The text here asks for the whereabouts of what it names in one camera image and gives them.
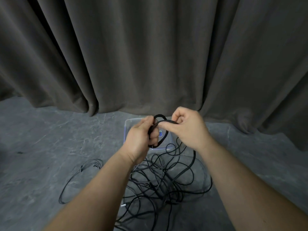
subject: person's left arm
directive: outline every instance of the person's left arm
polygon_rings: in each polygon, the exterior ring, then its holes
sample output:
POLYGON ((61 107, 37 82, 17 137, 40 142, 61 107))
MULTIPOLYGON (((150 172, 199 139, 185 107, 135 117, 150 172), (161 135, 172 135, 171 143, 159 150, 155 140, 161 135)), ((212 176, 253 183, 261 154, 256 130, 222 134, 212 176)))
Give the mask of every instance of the person's left arm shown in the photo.
POLYGON ((158 129, 148 136, 153 122, 153 116, 148 116, 132 127, 121 149, 44 231, 113 230, 133 166, 144 160, 148 145, 158 142, 158 129))

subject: curtain fold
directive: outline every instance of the curtain fold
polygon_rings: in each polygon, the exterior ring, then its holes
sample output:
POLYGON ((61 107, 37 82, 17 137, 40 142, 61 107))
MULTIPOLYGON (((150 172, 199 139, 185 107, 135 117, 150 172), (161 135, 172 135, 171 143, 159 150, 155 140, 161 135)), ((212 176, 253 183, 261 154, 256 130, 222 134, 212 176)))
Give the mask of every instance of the curtain fold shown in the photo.
POLYGON ((0 99, 178 106, 308 149, 308 0, 0 0, 0 99))

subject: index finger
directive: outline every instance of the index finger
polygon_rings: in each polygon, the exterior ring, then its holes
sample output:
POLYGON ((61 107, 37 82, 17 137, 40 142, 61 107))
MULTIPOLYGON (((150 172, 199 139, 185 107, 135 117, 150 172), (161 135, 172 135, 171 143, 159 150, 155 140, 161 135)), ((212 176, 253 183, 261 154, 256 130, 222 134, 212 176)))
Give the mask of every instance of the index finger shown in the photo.
POLYGON ((184 107, 179 107, 177 108, 174 113, 172 114, 172 118, 171 120, 178 122, 179 117, 183 116, 185 117, 187 114, 187 111, 189 111, 189 109, 184 108, 184 107))

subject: plastic container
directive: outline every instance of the plastic container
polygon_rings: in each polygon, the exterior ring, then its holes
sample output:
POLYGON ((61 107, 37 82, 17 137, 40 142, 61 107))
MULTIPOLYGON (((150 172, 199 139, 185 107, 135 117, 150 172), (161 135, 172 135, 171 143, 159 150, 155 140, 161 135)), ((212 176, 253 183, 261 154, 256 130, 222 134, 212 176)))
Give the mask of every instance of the plastic container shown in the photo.
MULTIPOLYGON (((126 140, 126 136, 129 132, 129 130, 137 123, 139 123, 141 121, 142 118, 132 118, 132 119, 127 119, 125 121, 125 124, 124 124, 124 142, 126 140)), ((161 140, 166 131, 164 129, 159 129, 159 137, 158 137, 158 141, 161 140)), ((166 146, 169 144, 169 143, 172 143, 173 144, 173 139, 172 139, 172 134, 169 132, 167 137, 165 138, 165 140, 161 143, 161 145, 157 148, 150 148, 151 150, 166 150, 166 146)), ((172 144, 169 144, 168 147, 167 147, 167 151, 172 151, 174 149, 174 145, 172 144)))

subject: human arm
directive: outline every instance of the human arm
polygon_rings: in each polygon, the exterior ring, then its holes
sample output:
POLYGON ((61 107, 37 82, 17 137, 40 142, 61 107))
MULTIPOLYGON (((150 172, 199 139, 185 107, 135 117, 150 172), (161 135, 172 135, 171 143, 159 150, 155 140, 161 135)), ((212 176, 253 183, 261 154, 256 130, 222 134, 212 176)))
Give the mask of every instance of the human arm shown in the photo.
POLYGON ((44 231, 113 230, 133 166, 144 160, 148 145, 158 142, 157 128, 151 133, 151 139, 148 135, 153 121, 153 116, 148 116, 130 129, 120 150, 44 231))
POLYGON ((216 142, 198 112, 179 107, 172 120, 158 126, 199 152, 237 231, 308 230, 308 216, 216 142))

